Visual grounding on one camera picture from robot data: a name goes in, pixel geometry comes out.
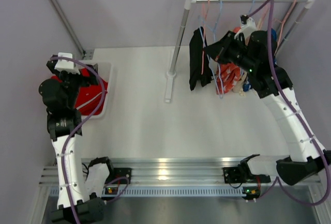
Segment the black trousers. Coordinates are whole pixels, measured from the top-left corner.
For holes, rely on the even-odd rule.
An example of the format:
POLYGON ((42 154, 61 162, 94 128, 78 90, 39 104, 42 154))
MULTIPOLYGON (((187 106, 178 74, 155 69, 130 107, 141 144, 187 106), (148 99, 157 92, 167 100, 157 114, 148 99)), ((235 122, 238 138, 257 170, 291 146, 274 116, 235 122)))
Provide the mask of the black trousers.
POLYGON ((209 67, 209 61, 206 54, 203 53, 203 45, 207 45, 207 41, 204 40, 203 44, 203 31, 204 28, 200 26, 193 32, 193 36, 189 43, 189 67, 190 78, 189 87, 193 91, 198 81, 201 86, 204 87, 211 83, 212 71, 209 67))

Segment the red trousers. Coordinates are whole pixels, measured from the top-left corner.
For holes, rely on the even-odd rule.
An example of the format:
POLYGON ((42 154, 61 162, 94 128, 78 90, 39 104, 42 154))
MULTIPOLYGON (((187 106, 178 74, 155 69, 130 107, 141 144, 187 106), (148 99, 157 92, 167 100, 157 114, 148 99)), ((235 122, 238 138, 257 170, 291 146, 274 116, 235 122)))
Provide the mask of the red trousers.
MULTIPOLYGON (((89 71, 86 68, 80 69, 80 72, 83 76, 89 76, 89 71)), ((100 108, 95 112, 93 117, 101 117, 104 102, 108 93, 108 81, 105 81, 102 77, 101 79, 104 84, 106 95, 100 108)), ((100 84, 80 88, 75 107, 81 112, 82 117, 87 117, 88 115, 90 115, 90 113, 92 113, 95 107, 99 104, 101 100, 101 95, 102 88, 100 84)))

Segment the pink hanger of black trousers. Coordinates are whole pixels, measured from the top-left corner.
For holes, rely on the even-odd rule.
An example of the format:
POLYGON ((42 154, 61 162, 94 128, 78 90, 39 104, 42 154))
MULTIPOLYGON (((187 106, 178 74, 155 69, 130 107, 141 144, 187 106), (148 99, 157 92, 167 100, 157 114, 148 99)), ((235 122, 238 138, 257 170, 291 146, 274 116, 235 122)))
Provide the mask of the pink hanger of black trousers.
MULTIPOLYGON (((201 13, 201 22, 203 24, 203 31, 201 31, 202 33, 202 49, 204 49, 205 46, 205 41, 206 41, 206 19, 208 16, 208 12, 209 12, 209 7, 210 7, 210 0, 207 1, 207 7, 205 6, 205 4, 202 4, 202 13, 201 13)), ((202 50, 202 68, 201 68, 201 75, 203 75, 204 73, 204 50, 202 50)))

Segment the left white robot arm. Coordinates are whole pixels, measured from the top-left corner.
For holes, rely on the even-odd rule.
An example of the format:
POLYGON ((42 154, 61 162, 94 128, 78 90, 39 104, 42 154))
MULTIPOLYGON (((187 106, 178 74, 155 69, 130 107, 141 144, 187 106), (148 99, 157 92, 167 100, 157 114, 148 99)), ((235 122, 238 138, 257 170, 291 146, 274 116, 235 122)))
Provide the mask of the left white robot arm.
POLYGON ((101 193, 114 168, 108 157, 92 160, 87 176, 83 175, 80 145, 82 125, 86 118, 76 108, 83 87, 101 87, 101 100, 106 97, 105 85, 94 67, 68 57, 55 55, 47 62, 54 78, 44 80, 38 89, 46 106, 47 131, 52 141, 58 169, 57 209, 51 213, 53 223, 95 223, 104 217, 105 203, 101 193))

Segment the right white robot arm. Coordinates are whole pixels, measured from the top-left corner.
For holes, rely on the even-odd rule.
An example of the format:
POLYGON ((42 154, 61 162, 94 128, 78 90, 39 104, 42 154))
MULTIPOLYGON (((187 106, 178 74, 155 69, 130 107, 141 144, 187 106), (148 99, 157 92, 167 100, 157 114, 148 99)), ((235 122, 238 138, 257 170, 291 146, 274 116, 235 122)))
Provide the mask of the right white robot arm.
POLYGON ((219 41, 208 45, 204 52, 219 64, 233 63, 247 74, 252 88, 268 107, 288 146, 288 155, 251 155, 240 163, 246 173, 278 176, 288 185, 323 170, 330 164, 330 151, 319 143, 308 125, 295 97, 287 72, 273 63, 277 42, 266 31, 254 31, 245 42, 243 34, 229 31, 219 41))

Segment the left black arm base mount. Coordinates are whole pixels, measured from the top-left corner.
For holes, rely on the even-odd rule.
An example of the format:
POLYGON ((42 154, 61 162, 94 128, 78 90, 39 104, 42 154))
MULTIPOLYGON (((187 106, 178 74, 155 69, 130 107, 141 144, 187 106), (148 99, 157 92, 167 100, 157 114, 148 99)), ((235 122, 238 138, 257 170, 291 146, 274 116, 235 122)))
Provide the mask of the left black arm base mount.
POLYGON ((109 184, 111 181, 113 181, 116 178, 119 177, 125 177, 128 179, 129 184, 131 183, 131 174, 132 174, 132 168, 114 168, 110 175, 107 177, 105 184, 109 184))

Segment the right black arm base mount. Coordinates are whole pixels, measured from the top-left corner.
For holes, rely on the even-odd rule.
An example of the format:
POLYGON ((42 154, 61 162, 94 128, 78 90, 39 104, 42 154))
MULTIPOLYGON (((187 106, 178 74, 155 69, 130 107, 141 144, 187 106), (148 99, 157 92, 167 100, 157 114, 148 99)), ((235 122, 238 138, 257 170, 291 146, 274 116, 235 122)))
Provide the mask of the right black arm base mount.
POLYGON ((223 176, 226 184, 240 183, 270 183, 270 176, 264 174, 252 174, 247 167, 237 165, 235 167, 224 167, 223 176))

